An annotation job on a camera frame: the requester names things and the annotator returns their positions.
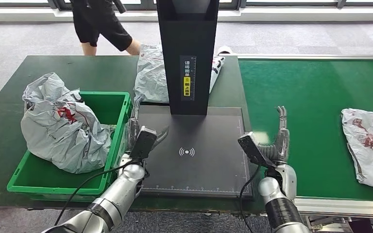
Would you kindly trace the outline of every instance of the sticker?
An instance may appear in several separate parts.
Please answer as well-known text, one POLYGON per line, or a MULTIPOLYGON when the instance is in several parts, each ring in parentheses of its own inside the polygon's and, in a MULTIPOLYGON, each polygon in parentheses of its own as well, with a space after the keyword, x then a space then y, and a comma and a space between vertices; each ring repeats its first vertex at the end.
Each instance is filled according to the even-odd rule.
POLYGON ((181 100, 194 101, 195 100, 195 70, 197 57, 181 55, 180 56, 180 70, 181 70, 181 100))
POLYGON ((191 78, 184 77, 184 96, 191 96, 191 78))

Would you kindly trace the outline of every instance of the plastic bag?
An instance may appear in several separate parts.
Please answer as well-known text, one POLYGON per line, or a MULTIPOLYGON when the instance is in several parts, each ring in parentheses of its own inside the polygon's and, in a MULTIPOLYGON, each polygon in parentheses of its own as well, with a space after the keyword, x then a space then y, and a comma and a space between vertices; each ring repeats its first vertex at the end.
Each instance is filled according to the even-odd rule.
MULTIPOLYGON (((144 101, 146 102, 169 103, 162 47, 142 45, 139 54, 134 86, 135 95, 145 95, 144 101)), ((209 93, 215 85, 224 62, 225 57, 214 56, 209 93)))
POLYGON ((111 145, 108 125, 100 124, 55 73, 29 84, 22 96, 26 111, 21 130, 28 150, 70 173, 104 167, 111 145))
POLYGON ((373 186, 373 112, 342 110, 342 128, 354 161, 356 179, 373 186))

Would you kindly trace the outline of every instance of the yellow label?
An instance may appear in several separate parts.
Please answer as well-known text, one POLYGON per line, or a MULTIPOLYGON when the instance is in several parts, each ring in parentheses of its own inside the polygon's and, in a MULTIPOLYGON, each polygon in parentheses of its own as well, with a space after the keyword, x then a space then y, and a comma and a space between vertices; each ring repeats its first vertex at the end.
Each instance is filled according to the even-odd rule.
POLYGON ((184 77, 184 96, 191 95, 191 77, 184 77))

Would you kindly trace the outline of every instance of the black scanning plate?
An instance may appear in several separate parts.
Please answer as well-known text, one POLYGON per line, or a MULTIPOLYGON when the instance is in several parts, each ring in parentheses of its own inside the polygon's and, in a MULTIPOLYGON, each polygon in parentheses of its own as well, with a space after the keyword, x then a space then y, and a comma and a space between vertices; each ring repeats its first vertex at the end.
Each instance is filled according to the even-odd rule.
MULTIPOLYGON (((237 139, 244 133, 241 108, 209 107, 207 116, 171 115, 169 106, 142 105, 139 124, 167 138, 146 159, 150 177, 142 194, 239 197, 249 179, 248 160, 237 139)), ((250 185, 243 197, 252 198, 250 185)))

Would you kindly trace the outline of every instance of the robotic arm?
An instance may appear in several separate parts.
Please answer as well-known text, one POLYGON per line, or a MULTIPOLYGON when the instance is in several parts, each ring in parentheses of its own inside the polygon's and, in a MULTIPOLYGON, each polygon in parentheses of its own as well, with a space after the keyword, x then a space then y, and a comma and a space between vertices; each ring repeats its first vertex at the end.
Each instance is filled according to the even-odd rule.
POLYGON ((250 132, 238 139, 251 163, 267 168, 265 178, 258 184, 268 221, 273 233, 309 233, 295 207, 297 176, 295 170, 287 164, 289 130, 287 129, 287 111, 278 107, 280 124, 273 145, 259 145, 250 132))
MULTIPOLYGON (((123 168, 112 185, 86 210, 61 225, 51 227, 43 233, 109 233, 121 222, 135 198, 141 184, 148 176, 144 159, 149 152, 168 134, 165 129, 160 135, 145 126, 139 127, 135 103, 134 115, 128 121, 128 144, 121 159, 123 168)), ((239 140, 250 161, 267 168, 265 178, 258 191, 262 196, 273 233, 309 233, 293 201, 296 196, 297 178, 294 169, 287 164, 289 131, 284 107, 279 107, 280 128, 273 145, 259 145, 250 132, 239 140)))
POLYGON ((118 178, 86 210, 42 233, 109 233, 122 222, 139 195, 142 181, 149 175, 145 168, 145 159, 168 135, 168 128, 157 135, 156 131, 139 126, 137 111, 141 101, 142 97, 135 99, 134 109, 127 124, 128 150, 119 165, 127 166, 119 171, 118 178))

